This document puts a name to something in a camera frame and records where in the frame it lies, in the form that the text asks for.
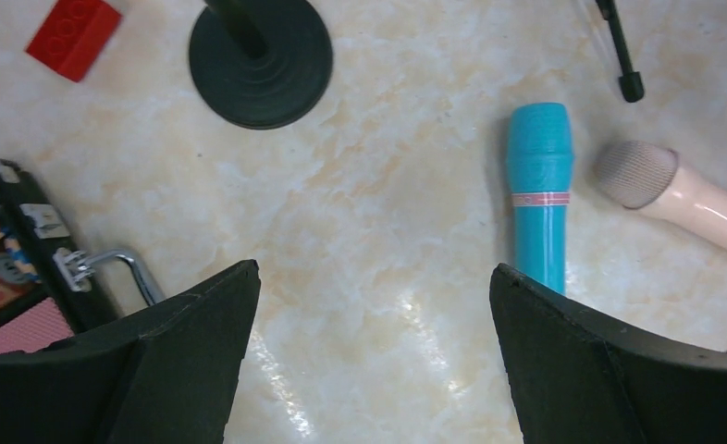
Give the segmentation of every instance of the pink microphone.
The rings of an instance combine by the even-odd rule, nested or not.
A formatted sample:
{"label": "pink microphone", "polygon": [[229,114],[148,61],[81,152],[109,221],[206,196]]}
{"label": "pink microphone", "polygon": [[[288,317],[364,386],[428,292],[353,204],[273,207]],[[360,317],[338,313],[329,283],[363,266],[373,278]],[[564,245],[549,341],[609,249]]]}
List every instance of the pink microphone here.
{"label": "pink microphone", "polygon": [[680,156],[644,142],[624,142],[595,164],[598,186],[644,216],[672,222],[727,250],[727,191],[712,185]]}

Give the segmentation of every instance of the red lego brick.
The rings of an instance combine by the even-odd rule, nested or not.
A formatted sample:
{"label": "red lego brick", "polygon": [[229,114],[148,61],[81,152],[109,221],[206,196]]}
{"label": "red lego brick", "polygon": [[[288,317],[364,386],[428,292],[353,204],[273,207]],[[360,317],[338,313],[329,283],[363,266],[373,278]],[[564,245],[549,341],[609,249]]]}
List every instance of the red lego brick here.
{"label": "red lego brick", "polygon": [[81,81],[120,21],[121,14],[103,0],[58,0],[26,52]]}

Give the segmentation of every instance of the microphone grille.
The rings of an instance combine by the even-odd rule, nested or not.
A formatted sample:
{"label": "microphone grille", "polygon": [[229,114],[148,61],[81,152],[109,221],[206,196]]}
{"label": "microphone grille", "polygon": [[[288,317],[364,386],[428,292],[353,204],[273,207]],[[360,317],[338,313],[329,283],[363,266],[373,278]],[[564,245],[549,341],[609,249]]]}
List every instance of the microphone grille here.
{"label": "microphone grille", "polygon": [[623,142],[603,152],[593,173],[600,190],[625,208],[653,203],[669,188],[679,167],[674,151],[645,142]]}

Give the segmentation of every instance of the pink textured lining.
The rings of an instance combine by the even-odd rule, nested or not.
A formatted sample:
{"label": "pink textured lining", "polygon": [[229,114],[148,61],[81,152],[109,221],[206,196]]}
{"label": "pink textured lining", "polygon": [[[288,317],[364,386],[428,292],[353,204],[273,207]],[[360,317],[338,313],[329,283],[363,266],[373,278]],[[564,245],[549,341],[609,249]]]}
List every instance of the pink textured lining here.
{"label": "pink textured lining", "polygon": [[53,298],[0,327],[0,354],[23,350],[39,351],[57,340],[74,336]]}

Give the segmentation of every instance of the stand base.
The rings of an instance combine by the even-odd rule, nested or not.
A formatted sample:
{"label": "stand base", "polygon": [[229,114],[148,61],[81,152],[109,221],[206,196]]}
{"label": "stand base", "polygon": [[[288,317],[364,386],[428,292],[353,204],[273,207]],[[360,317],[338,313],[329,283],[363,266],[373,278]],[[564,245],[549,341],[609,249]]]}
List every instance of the stand base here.
{"label": "stand base", "polygon": [[192,31],[190,70],[198,92],[218,115],[244,128],[270,130],[289,125],[317,104],[330,82],[333,49],[309,3],[258,3],[252,13],[268,45],[265,55],[247,56],[206,8]]}

